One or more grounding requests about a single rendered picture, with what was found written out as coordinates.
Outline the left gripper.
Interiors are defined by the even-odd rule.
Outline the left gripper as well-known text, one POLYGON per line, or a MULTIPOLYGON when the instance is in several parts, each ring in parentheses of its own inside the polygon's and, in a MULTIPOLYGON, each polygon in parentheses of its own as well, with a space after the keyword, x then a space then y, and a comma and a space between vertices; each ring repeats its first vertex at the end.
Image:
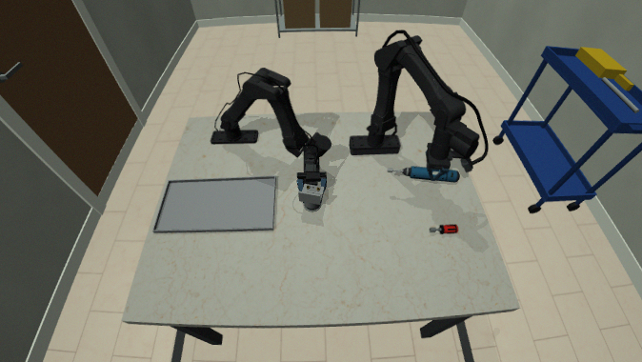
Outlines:
POLYGON ((432 139, 432 143, 428 143, 427 147, 428 147, 428 149, 426 150, 427 171, 429 173, 431 181, 435 181, 441 175, 449 171, 449 168, 451 166, 451 161, 453 158, 466 159, 471 169, 473 169, 472 161, 470 158, 465 158, 459 153, 457 153, 456 151, 452 151, 449 146, 438 145, 432 139), (440 172, 435 177, 433 177, 431 171, 440 171, 440 172))

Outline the dark grey cylinder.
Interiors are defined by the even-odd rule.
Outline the dark grey cylinder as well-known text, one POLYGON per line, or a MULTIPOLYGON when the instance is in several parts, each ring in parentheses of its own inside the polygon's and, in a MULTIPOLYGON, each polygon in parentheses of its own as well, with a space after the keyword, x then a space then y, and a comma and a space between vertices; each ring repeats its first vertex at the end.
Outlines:
POLYGON ((321 208, 321 203, 320 203, 320 205, 316 205, 316 204, 304 202, 304 208, 307 211, 318 211, 321 208))

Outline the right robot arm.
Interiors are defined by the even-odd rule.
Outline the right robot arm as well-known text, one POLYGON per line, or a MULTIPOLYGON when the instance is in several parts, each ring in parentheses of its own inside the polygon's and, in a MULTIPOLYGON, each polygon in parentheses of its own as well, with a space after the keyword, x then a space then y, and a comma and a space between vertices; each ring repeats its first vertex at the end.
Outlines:
MULTIPOLYGON (((285 145, 285 148, 287 145, 309 144, 310 138, 308 137, 308 135, 306 136, 305 132, 301 130, 301 128, 294 122, 294 119, 296 122, 297 119, 292 109, 291 100, 289 97, 288 87, 291 85, 290 79, 266 68, 261 68, 255 74, 265 76, 274 81, 279 86, 284 86, 282 87, 284 91, 280 87, 273 87, 277 85, 272 81, 269 81, 268 79, 261 76, 253 75, 243 84, 243 89, 238 97, 235 99, 230 108, 227 109, 221 116, 222 123, 220 129, 224 131, 214 131, 211 136, 211 143, 256 143, 258 130, 240 131, 238 122, 246 115, 244 114, 241 117, 241 115, 247 111, 247 108, 251 106, 254 100, 269 98, 270 100, 268 100, 268 102, 271 104, 271 107, 276 115, 282 131, 283 143, 285 145), (277 79, 278 81, 275 79, 277 79), (284 83, 286 84, 286 86, 284 83), (286 98, 286 96, 288 99, 286 98), (288 100, 290 103, 288 102, 288 100), (292 115, 294 116, 294 118, 292 115), (227 133, 227 135, 225 134, 225 132, 227 133)), ((318 132, 316 132, 312 137, 311 144, 317 146, 318 148, 318 162, 319 157, 321 157, 331 148, 331 140, 327 136, 321 135, 318 132)), ((304 149, 286 148, 286 150, 292 153, 297 158, 304 151, 305 161, 306 159, 315 158, 315 155, 317 153, 317 148, 315 146, 306 146, 305 148, 303 147, 304 149)))

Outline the grey metal bracket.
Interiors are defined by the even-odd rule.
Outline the grey metal bracket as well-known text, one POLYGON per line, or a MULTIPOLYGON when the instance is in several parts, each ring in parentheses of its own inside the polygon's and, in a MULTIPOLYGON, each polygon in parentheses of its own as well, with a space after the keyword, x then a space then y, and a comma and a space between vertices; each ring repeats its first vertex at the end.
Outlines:
POLYGON ((304 184, 303 190, 298 192, 299 201, 320 205, 324 188, 325 187, 304 184), (310 188, 307 189, 307 186, 310 186, 310 188), (317 188, 320 188, 320 191, 318 191, 317 188))

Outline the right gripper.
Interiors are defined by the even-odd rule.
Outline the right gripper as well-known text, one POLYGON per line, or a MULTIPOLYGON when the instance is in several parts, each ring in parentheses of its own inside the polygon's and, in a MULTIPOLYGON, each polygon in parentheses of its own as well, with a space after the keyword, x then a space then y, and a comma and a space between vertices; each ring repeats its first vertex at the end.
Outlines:
MULTIPOLYGON (((317 159, 316 162, 316 171, 306 171, 306 164, 314 164, 314 159, 306 159, 304 161, 304 172, 298 172, 297 173, 297 186, 299 184, 299 188, 301 188, 301 191, 303 190, 304 184, 310 184, 317 186, 317 182, 321 182, 321 187, 325 187, 324 191, 327 187, 327 173, 325 171, 320 171, 319 170, 319 162, 317 159), (306 177, 299 177, 299 176, 306 176, 306 177), (304 183, 303 183, 304 182, 304 183), (325 185, 326 183, 326 185, 325 185)), ((300 189, 299 189, 300 191, 300 189)), ((324 193, 323 191, 323 193, 324 193)))

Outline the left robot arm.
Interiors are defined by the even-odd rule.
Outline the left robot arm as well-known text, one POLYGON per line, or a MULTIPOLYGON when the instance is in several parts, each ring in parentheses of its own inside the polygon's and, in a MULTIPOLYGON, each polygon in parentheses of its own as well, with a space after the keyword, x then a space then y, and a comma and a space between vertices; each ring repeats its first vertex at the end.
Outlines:
POLYGON ((394 100, 401 70, 405 68, 424 93, 431 107, 430 111, 435 117, 433 141, 441 146, 449 146, 463 157, 470 158, 478 147, 480 136, 460 122, 466 112, 465 103, 447 92, 439 79, 449 90, 452 89, 438 74, 439 79, 435 76, 407 39, 405 42, 400 40, 391 43, 375 52, 374 62, 378 68, 379 81, 375 109, 371 115, 371 124, 367 127, 369 135, 350 136, 351 149, 400 149, 398 136, 385 135, 385 131, 395 126, 394 100))

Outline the dark blue nut driver barrel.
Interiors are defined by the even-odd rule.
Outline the dark blue nut driver barrel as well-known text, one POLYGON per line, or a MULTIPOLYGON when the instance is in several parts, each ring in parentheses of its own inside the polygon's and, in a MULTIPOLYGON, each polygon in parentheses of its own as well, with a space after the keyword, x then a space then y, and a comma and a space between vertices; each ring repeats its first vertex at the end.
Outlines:
MULTIPOLYGON (((393 171, 399 171, 399 170, 388 168, 388 172, 393 172, 393 171)), ((429 173, 427 171, 427 168, 411 166, 411 168, 405 168, 399 172, 405 174, 406 176, 410 176, 411 178, 431 180, 429 173)), ((440 171, 431 171, 431 172, 432 172, 432 176, 435 177, 440 171)), ((445 174, 441 175, 438 179, 436 179, 436 181, 457 182, 459 178, 460 178, 460 174, 458 171, 449 170, 445 174)))

